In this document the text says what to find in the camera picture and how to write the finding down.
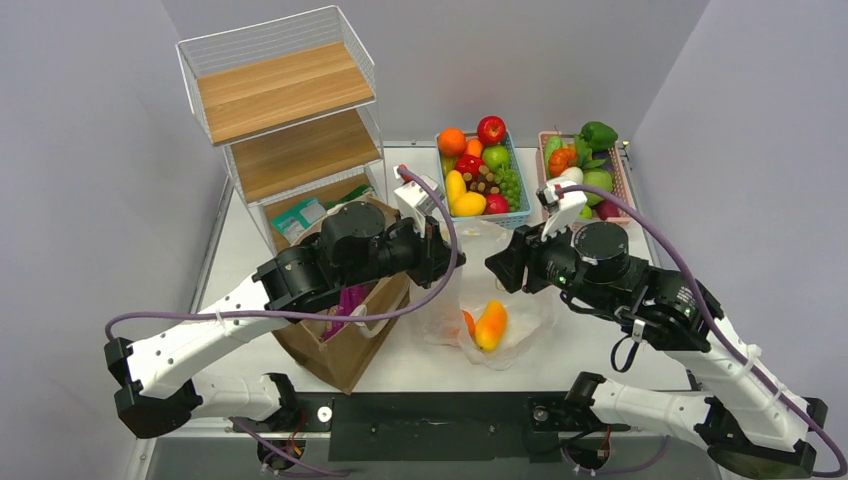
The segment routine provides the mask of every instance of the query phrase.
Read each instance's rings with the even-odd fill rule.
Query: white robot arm
[[[422,181],[437,190],[432,179]],[[104,350],[122,387],[115,394],[121,420],[139,438],[164,435],[204,416],[286,426],[296,413],[296,399],[285,375],[220,378],[201,370],[254,338],[299,321],[270,318],[268,310],[320,312],[338,303],[343,288],[400,272],[425,288],[443,277],[451,248],[430,216],[436,203],[412,182],[395,195],[404,218],[387,228],[384,214],[371,204],[341,207],[320,233],[283,250],[201,312],[214,314],[214,320],[182,323],[134,342],[111,339]],[[457,253],[456,266],[464,263],[465,256]]]
[[[704,391],[694,396],[653,392],[584,372],[569,390],[567,408],[589,416],[587,428],[625,424],[686,440],[749,478],[809,477],[816,452],[805,441],[808,424],[778,400],[785,396],[819,426],[826,405],[778,382],[760,361],[761,349],[739,338],[718,301],[699,285],[710,310],[704,313],[744,352],[745,360],[737,360],[709,328],[683,275],[631,257],[621,227],[596,222],[572,234],[567,227],[586,202],[581,191],[563,192],[573,185],[559,178],[543,186],[537,196],[548,209],[548,221],[516,229],[509,247],[488,258],[486,266],[509,292],[533,294],[553,285],[572,311],[619,324],[634,348],[628,363],[622,369],[613,364],[614,369],[626,371],[636,347],[647,342],[686,367]],[[778,386],[777,393],[757,378],[755,368]]]

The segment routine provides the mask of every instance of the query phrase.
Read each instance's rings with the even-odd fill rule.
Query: plastic bag
[[[465,265],[454,272],[442,293],[411,314],[416,333],[425,342],[461,348],[471,363],[505,370],[537,338],[551,329],[558,296],[553,288],[535,295],[507,293],[486,268],[484,260],[506,248],[512,238],[512,230],[482,220],[457,223],[455,226],[460,248],[466,256]],[[443,237],[448,238],[444,227],[442,230]],[[427,292],[412,284],[410,303],[417,302]],[[498,347],[492,352],[483,352],[468,333],[462,310],[477,321],[492,299],[504,305],[509,320]]]

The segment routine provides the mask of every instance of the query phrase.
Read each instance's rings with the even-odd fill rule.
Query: green grapes
[[[521,181],[518,172],[503,166],[495,172],[495,183],[501,189],[501,195],[506,198],[509,211],[518,211],[521,208]]]

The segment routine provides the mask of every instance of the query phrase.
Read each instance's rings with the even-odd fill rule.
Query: orange fruit
[[[483,155],[483,142],[478,140],[476,137],[468,140],[465,144],[465,154],[480,157]]]
[[[439,134],[439,151],[448,157],[462,155],[465,144],[465,134],[458,128],[446,128]]]
[[[471,338],[474,338],[474,317],[465,310],[462,311],[462,316],[465,318],[465,325],[468,327],[468,333],[471,335]]]

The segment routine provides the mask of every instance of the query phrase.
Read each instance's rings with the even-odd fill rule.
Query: white wall
[[[843,447],[846,20],[841,0],[713,0],[633,139],[646,210]]]
[[[188,308],[223,186],[177,40],[159,2],[0,6],[0,478],[124,475],[103,324]]]
[[[162,0],[191,38],[327,0]],[[524,146],[603,120],[630,138],[707,0],[339,2],[374,58],[389,140],[500,115]]]

